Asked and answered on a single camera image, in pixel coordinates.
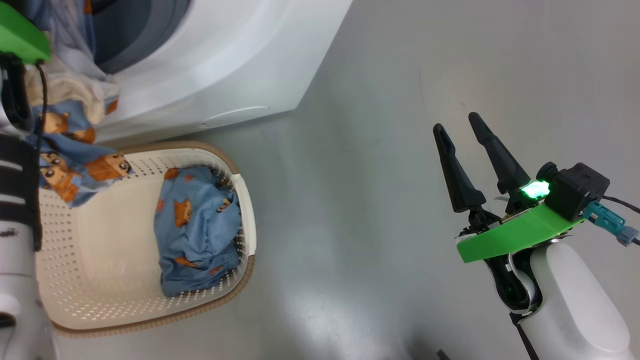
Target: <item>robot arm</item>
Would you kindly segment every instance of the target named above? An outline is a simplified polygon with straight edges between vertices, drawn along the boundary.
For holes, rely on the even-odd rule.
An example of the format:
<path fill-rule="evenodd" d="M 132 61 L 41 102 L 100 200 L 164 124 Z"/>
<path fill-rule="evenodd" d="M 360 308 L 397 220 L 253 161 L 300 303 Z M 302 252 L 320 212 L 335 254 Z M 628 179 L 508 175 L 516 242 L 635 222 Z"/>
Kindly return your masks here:
<path fill-rule="evenodd" d="M 34 130 L 24 64 L 49 58 L 47 38 L 0 2 L 0 359 L 60 358 L 35 274 L 42 228 L 38 152 L 20 138 Z"/>
<path fill-rule="evenodd" d="M 469 121 L 509 202 L 502 218 L 482 208 L 484 195 L 473 187 L 455 146 L 437 124 L 433 132 L 453 210 L 470 212 L 458 252 L 465 263 L 486 263 L 530 358 L 635 359 L 618 310 L 580 256 L 559 242 L 587 219 L 625 246 L 638 243 L 638 232 L 598 203 L 609 180 L 582 163 L 561 171 L 547 163 L 537 176 L 550 183 L 544 183 L 547 190 L 529 192 L 531 179 L 497 136 L 478 114 L 469 114 Z"/>
<path fill-rule="evenodd" d="M 520 326 L 540 359 L 635 360 L 625 321 L 569 245 L 538 247 L 531 269 L 542 302 Z"/>

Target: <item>green bracket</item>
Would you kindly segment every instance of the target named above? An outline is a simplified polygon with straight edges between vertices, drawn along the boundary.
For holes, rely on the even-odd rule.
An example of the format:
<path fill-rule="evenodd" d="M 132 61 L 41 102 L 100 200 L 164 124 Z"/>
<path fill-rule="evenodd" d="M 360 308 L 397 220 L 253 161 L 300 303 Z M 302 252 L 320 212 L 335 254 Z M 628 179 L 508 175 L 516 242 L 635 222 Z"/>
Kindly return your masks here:
<path fill-rule="evenodd" d="M 554 238 L 583 221 L 569 222 L 543 203 L 496 228 L 459 242 L 458 252 L 465 263 L 505 255 Z"/>
<path fill-rule="evenodd" d="M 0 52 L 13 53 L 24 64 L 49 60 L 49 40 L 9 4 L 0 2 Z"/>

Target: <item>laundry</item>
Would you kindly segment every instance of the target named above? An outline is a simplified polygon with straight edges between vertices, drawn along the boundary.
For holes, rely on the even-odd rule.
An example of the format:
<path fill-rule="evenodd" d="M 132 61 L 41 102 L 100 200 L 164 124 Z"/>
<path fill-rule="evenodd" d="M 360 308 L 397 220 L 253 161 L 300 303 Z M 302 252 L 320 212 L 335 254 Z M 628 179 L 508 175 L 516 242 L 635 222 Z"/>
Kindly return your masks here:
<path fill-rule="evenodd" d="M 235 269 L 240 225 L 237 195 L 209 167 L 167 170 L 154 219 L 164 295 L 212 288 Z"/>
<path fill-rule="evenodd" d="M 42 66 L 47 77 L 47 102 L 80 102 L 84 118 L 93 125 L 100 123 L 117 109 L 120 87 L 94 63 L 91 1 L 29 0 L 26 8 L 29 19 L 48 35 L 51 45 L 51 60 Z M 31 105 L 41 106 L 42 83 L 36 69 L 27 70 L 25 85 Z"/>
<path fill-rule="evenodd" d="M 52 49 L 51 60 L 42 65 L 46 113 L 40 74 L 31 68 L 24 77 L 35 124 L 43 129 L 40 186 L 54 190 L 69 206 L 80 206 L 132 173 L 121 154 L 93 144 L 93 125 L 117 108 L 120 88 L 93 62 L 90 0 L 29 0 L 26 9 Z M 25 140 L 38 147 L 36 135 Z"/>
<path fill-rule="evenodd" d="M 80 206 L 114 181 L 132 174 L 122 154 L 93 145 L 95 130 L 84 118 L 82 104 L 63 101 L 42 114 L 33 107 L 38 123 L 44 118 L 40 144 L 40 187 L 54 190 L 70 207 Z M 34 147 L 38 137 L 25 138 Z"/>

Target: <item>white laundry basket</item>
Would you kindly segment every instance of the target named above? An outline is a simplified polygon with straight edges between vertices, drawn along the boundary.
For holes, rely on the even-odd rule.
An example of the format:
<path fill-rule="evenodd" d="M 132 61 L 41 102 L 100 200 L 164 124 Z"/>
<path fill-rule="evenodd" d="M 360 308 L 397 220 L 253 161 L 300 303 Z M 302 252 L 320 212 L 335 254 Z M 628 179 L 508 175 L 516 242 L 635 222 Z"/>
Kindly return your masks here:
<path fill-rule="evenodd" d="M 40 190 L 43 244 L 36 272 L 44 306 L 58 332 L 75 338 L 156 327 L 221 306 L 246 285 L 255 261 L 251 199 L 236 166 L 200 142 L 123 149 L 135 174 L 70 209 Z M 209 165 L 236 191 L 242 226 L 235 239 L 240 265 L 215 288 L 166 298 L 154 236 L 154 213 L 164 172 Z"/>

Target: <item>white washing machine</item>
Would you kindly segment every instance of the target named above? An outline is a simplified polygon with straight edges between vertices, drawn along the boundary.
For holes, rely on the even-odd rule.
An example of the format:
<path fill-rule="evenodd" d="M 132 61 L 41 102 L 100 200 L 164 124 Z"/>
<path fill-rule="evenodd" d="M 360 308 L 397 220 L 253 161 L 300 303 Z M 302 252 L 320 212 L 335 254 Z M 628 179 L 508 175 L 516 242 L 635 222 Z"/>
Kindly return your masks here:
<path fill-rule="evenodd" d="M 351 0 L 93 0 L 118 109 L 98 142 L 151 142 L 297 107 Z"/>

